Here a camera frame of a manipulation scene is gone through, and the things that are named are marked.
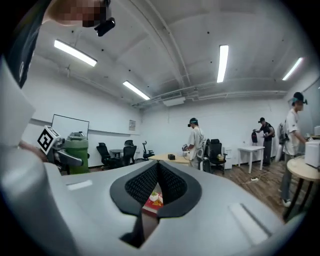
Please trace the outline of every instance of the man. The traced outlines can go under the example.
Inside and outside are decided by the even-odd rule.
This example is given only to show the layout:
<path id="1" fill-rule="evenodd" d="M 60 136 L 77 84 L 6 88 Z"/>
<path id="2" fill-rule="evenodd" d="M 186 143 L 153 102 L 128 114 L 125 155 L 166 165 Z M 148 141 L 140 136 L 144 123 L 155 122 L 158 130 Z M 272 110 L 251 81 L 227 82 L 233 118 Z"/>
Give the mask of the man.
<path id="1" fill-rule="evenodd" d="M 281 198 L 285 207 L 291 205 L 289 189 L 291 183 L 291 172 L 287 168 L 287 163 L 290 159 L 294 158 L 298 154 L 299 144 L 306 144 L 307 140 L 300 134 L 298 125 L 299 117 L 298 112 L 304 109 L 304 96 L 301 92 L 296 92 L 293 95 L 292 109 L 289 111 L 285 119 L 285 133 L 288 136 L 288 141 L 285 142 L 283 147 L 284 159 L 285 159 L 285 173 L 281 182 Z"/>
<path id="2" fill-rule="evenodd" d="M 258 121 L 259 124 L 262 124 L 260 130 L 253 130 L 256 133 L 261 133 L 263 131 L 263 137 L 264 137 L 264 150 L 263 150 L 263 165 L 269 166 L 270 165 L 270 158 L 271 158 L 271 149 L 272 149 L 272 138 L 275 136 L 275 130 L 272 127 L 272 125 L 266 120 L 261 117 L 260 121 Z"/>
<path id="3" fill-rule="evenodd" d="M 9 10 L 13 10 L 14 18 L 6 26 L 13 33 L 9 42 L 4 45 L 4 57 L 20 88 L 27 79 L 39 29 L 43 23 L 55 21 L 64 26 L 95 27 L 110 18 L 110 2 L 111 0 L 28 0 L 19 2 L 18 6 L 11 6 Z M 32 151 L 42 161 L 47 160 L 37 147 L 25 141 L 21 141 L 19 146 Z"/>
<path id="4" fill-rule="evenodd" d="M 191 127 L 192 131 L 189 136 L 189 146 L 187 146 L 184 150 L 189 151 L 189 158 L 192 167 L 200 170 L 200 159 L 197 157 L 197 152 L 204 145 L 204 133 L 199 128 L 199 123 L 196 118 L 190 119 L 188 127 Z"/>

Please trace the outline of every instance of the table leg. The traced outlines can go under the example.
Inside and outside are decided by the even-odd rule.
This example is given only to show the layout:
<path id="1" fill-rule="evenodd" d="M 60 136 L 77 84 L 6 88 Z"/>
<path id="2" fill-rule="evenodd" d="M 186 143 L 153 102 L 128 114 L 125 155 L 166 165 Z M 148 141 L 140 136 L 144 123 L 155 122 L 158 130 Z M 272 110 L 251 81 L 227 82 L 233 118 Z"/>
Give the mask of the table leg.
<path id="1" fill-rule="evenodd" d="M 307 199 L 308 199 L 308 197 L 309 197 L 309 194 L 310 194 L 310 192 L 311 192 L 311 189 L 312 189 L 313 184 L 314 184 L 313 181 L 310 181 L 310 182 L 309 182 L 308 189 L 307 189 L 307 191 L 306 191 L 306 193 L 305 193 L 305 196 L 304 196 L 304 199 L 303 199 L 303 201 L 302 201 L 302 204 L 301 204 L 300 207 L 299 207 L 299 213 L 302 212 L 302 210 L 303 210 L 304 207 L 305 207 L 305 204 L 306 204 L 306 202 L 307 202 Z"/>
<path id="2" fill-rule="evenodd" d="M 297 202 L 297 199 L 298 199 L 298 196 L 299 196 L 299 193 L 300 193 L 300 190 L 301 190 L 301 188 L 302 188 L 302 184 L 303 184 L 303 183 L 304 183 L 304 179 L 303 179 L 303 178 L 300 178 L 300 179 L 299 179 L 299 182 L 298 182 L 298 186 L 297 186 L 296 191 L 295 191 L 295 193 L 294 193 L 292 202 L 291 202 L 288 210 L 287 210 L 287 211 L 285 212 L 285 214 L 283 215 L 283 219 L 284 219 L 285 221 L 287 221 L 287 218 L 289 217 L 292 209 L 294 208 L 294 206 L 295 206 L 295 204 L 296 204 L 296 202 Z"/>
<path id="3" fill-rule="evenodd" d="M 240 167 L 240 161 L 241 161 L 241 159 L 240 159 L 240 149 L 238 149 L 238 167 Z"/>
<path id="4" fill-rule="evenodd" d="M 250 151 L 250 160 L 249 160 L 249 174 L 251 173 L 251 168 L 252 168 L 252 151 Z"/>
<path id="5" fill-rule="evenodd" d="M 262 171 L 262 165 L 264 163 L 264 149 L 261 149 L 261 161 L 260 161 L 260 171 Z"/>

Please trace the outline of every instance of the small black box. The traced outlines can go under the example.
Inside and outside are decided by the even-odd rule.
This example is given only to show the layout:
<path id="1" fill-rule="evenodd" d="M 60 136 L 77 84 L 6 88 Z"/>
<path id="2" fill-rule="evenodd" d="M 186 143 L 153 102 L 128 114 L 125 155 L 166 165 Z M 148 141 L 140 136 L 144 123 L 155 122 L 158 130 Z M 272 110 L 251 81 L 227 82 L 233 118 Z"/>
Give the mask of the small black box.
<path id="1" fill-rule="evenodd" d="M 174 154 L 168 154 L 169 160 L 176 160 L 176 156 Z"/>

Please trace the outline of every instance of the black t-shirt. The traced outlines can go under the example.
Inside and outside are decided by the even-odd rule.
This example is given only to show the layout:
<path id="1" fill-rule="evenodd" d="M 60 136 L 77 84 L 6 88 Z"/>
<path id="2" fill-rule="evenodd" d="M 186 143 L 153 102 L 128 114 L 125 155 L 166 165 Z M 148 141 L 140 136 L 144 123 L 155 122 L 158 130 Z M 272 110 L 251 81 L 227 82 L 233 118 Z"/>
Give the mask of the black t-shirt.
<path id="1" fill-rule="evenodd" d="M 273 128 L 272 125 L 268 122 L 265 122 L 265 126 L 262 125 L 260 128 L 260 131 L 263 131 L 264 134 L 265 133 L 269 134 L 269 133 L 271 133 L 270 128 Z M 268 136 L 268 137 L 264 138 L 264 141 L 266 141 L 266 142 L 272 141 L 272 136 Z"/>
<path id="2" fill-rule="evenodd" d="M 22 20 L 18 21 L 10 43 L 4 51 L 6 62 L 20 88 L 23 87 L 27 80 L 39 29 L 51 0 L 32 0 L 27 2 L 29 3 L 24 7 L 23 11 L 25 14 L 20 12 Z"/>

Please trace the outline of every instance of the whiteboard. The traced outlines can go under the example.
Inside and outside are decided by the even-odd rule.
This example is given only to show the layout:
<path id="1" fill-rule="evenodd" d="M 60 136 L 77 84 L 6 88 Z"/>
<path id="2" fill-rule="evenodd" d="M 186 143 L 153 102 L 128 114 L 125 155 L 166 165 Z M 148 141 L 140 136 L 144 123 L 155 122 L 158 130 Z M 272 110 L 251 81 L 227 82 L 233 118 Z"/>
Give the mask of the whiteboard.
<path id="1" fill-rule="evenodd" d="M 52 128 L 67 139 L 70 133 L 82 132 L 88 138 L 89 122 L 58 114 L 53 115 Z"/>

